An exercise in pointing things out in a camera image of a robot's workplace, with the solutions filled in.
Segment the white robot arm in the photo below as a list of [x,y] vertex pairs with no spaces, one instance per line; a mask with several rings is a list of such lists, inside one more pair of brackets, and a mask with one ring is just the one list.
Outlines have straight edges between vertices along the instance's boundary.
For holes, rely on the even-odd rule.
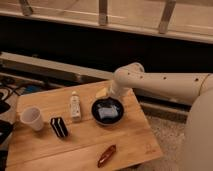
[[191,104],[179,171],[213,171],[213,73],[147,73],[140,63],[115,70],[109,94],[138,88]]

